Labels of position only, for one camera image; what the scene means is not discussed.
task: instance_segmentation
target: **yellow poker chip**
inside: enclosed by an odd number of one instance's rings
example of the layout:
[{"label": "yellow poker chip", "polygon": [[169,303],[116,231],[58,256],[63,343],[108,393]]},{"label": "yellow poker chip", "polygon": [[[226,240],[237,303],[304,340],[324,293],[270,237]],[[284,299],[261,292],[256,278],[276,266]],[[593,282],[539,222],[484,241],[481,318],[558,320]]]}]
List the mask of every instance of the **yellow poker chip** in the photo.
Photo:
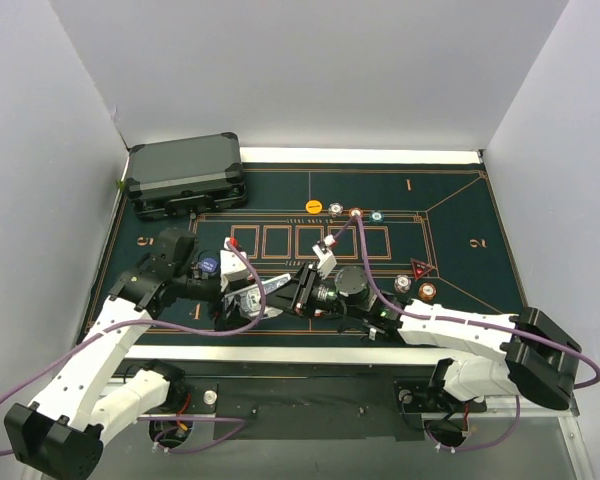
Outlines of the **yellow poker chip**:
[{"label": "yellow poker chip", "polygon": [[317,215],[322,212],[322,204],[317,200],[309,200],[305,208],[311,215]]}]

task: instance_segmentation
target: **gray floor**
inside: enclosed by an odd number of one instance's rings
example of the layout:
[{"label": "gray floor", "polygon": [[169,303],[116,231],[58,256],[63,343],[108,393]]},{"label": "gray floor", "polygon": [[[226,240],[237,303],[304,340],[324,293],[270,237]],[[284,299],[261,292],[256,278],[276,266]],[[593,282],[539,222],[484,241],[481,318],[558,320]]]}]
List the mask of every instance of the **gray floor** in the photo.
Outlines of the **gray floor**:
[{"label": "gray floor", "polygon": [[[472,443],[499,436],[512,420],[475,420]],[[191,445],[211,436],[196,426]],[[151,453],[146,424],[127,428],[106,448],[90,480],[286,480],[286,479],[575,479],[555,418],[527,418],[498,447],[479,452],[436,453],[429,441],[396,443],[393,438],[330,441],[227,442],[211,450],[178,456]]]}]

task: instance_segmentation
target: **red triangle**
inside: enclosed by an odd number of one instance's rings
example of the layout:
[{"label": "red triangle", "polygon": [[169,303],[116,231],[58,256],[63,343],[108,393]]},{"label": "red triangle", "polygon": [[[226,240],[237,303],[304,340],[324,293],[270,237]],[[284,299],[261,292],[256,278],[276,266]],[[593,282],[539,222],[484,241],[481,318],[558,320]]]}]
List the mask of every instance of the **red triangle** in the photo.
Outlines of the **red triangle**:
[{"label": "red triangle", "polygon": [[413,278],[418,281],[436,267],[412,258],[411,268],[413,269]]}]

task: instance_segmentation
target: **white wall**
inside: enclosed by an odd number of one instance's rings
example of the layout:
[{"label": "white wall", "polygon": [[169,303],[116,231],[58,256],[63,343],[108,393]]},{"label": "white wall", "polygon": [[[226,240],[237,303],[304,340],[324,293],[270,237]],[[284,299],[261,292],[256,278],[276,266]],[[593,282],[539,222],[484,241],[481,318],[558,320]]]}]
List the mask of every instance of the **white wall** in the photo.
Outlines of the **white wall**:
[{"label": "white wall", "polygon": [[0,0],[0,394],[70,346],[125,158],[48,3]]},{"label": "white wall", "polygon": [[567,0],[52,0],[129,145],[484,148]]},{"label": "white wall", "polygon": [[[571,0],[486,153],[529,301],[600,363],[600,0]],[[576,398],[600,479],[600,385]]]}]

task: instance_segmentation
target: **orange rectangle outline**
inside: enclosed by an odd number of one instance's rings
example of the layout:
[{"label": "orange rectangle outline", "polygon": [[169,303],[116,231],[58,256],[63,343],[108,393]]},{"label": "orange rectangle outline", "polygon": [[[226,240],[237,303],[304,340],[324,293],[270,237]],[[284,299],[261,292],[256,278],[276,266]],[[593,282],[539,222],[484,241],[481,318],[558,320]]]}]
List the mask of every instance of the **orange rectangle outline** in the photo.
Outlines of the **orange rectangle outline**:
[{"label": "orange rectangle outline", "polygon": [[[327,235],[332,235],[332,233],[336,233],[338,230],[340,230],[342,228],[342,226],[339,225],[329,225],[327,227]],[[346,258],[353,258],[353,259],[358,259],[358,229],[356,227],[347,227],[347,230],[352,230],[353,231],[353,255],[338,255],[337,252],[338,251],[338,247],[336,246],[334,255],[336,258],[340,258],[340,259],[346,259]]]},{"label": "orange rectangle outline", "polygon": [[[272,230],[286,230],[287,231],[287,255],[267,255],[267,229]],[[283,259],[291,260],[291,225],[264,225],[262,229],[262,254],[260,258],[265,259]]]},{"label": "orange rectangle outline", "polygon": [[253,249],[253,255],[249,255],[249,258],[256,259],[258,258],[258,246],[260,243],[260,225],[231,225],[231,237],[235,237],[234,232],[236,230],[251,230],[254,229],[256,231],[256,244]]},{"label": "orange rectangle outline", "polygon": [[294,260],[315,260],[315,255],[300,255],[300,229],[305,230],[320,230],[320,240],[324,240],[324,225],[295,225],[295,257]]},{"label": "orange rectangle outline", "polygon": [[369,255],[369,260],[391,260],[392,255],[391,255],[391,244],[389,242],[389,229],[384,225],[372,225],[372,226],[365,225],[364,229],[365,229],[365,231],[367,231],[367,230],[384,230],[384,239],[385,239],[385,243],[387,245],[387,254],[386,255]]}]

